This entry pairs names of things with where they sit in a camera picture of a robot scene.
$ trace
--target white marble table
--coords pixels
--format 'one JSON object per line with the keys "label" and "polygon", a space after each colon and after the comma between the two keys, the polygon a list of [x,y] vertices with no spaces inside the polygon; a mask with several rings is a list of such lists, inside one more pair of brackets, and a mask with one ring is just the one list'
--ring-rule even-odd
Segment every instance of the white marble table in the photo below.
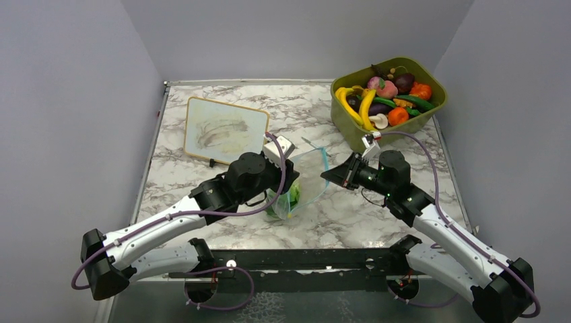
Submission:
{"label": "white marble table", "polygon": [[[220,164],[210,168],[207,160],[184,154],[184,124],[187,100],[191,96],[268,111],[271,115],[269,131],[287,137],[301,152],[312,149],[302,137],[326,147],[332,167],[343,163],[351,153],[331,122],[331,95],[327,84],[173,86],[160,125],[138,221],[164,210],[200,182],[227,168]],[[465,225],[434,122],[429,121],[415,135],[428,146],[435,159],[443,209]],[[410,139],[400,139],[384,149],[401,151],[411,164],[413,182],[434,196],[432,171],[420,147]],[[382,197],[374,193],[366,195],[378,203],[382,201]],[[270,221],[263,213],[225,218],[181,235],[166,245],[204,238],[211,249],[373,248],[388,247],[405,234],[431,241],[395,219],[387,209],[366,202],[358,191],[329,185],[319,200],[289,221]]]}

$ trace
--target clear plastic bag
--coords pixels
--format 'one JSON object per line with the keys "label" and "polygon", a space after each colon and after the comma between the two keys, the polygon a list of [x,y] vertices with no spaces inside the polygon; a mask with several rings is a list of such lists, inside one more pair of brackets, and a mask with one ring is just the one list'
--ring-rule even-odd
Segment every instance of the clear plastic bag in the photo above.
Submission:
{"label": "clear plastic bag", "polygon": [[[312,203],[321,196],[329,181],[321,178],[321,173],[329,170],[325,148],[319,147],[301,153],[290,160],[294,163],[294,169],[300,173],[300,177],[292,184],[290,190],[281,195],[277,201],[266,210],[270,219],[290,219],[296,211]],[[275,192],[267,190],[267,200],[271,200]]]}

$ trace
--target whiteboard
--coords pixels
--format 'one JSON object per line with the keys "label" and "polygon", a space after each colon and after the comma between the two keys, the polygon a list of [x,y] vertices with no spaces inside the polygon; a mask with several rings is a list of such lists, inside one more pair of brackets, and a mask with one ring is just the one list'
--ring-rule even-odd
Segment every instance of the whiteboard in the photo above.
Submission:
{"label": "whiteboard", "polygon": [[265,111],[190,97],[184,152],[230,164],[245,152],[262,150],[268,123]]}

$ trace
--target orange toy vegetable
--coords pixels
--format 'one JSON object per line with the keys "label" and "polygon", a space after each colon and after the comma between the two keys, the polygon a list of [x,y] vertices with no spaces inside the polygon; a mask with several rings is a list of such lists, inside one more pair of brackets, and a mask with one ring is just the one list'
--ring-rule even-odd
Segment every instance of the orange toy vegetable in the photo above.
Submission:
{"label": "orange toy vegetable", "polygon": [[430,85],[414,82],[412,85],[412,89],[410,91],[410,95],[417,96],[423,100],[428,101],[428,99],[430,99],[430,96],[432,96],[432,88],[430,88]]}
{"label": "orange toy vegetable", "polygon": [[409,113],[402,106],[398,106],[389,112],[389,124],[394,127],[409,120]]}

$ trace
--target white wall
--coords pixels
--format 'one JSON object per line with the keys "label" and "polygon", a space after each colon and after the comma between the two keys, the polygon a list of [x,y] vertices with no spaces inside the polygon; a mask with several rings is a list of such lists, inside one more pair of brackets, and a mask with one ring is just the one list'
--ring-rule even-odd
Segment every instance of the white wall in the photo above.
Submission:
{"label": "white wall", "polygon": [[0,321],[91,322],[81,236],[128,223],[162,79],[119,0],[3,1],[0,30]]}
{"label": "white wall", "polygon": [[122,0],[167,80],[336,78],[395,56],[434,70],[473,0]]}
{"label": "white wall", "polygon": [[569,322],[571,3],[476,0],[436,68],[438,120],[483,241],[534,268],[543,313]]}

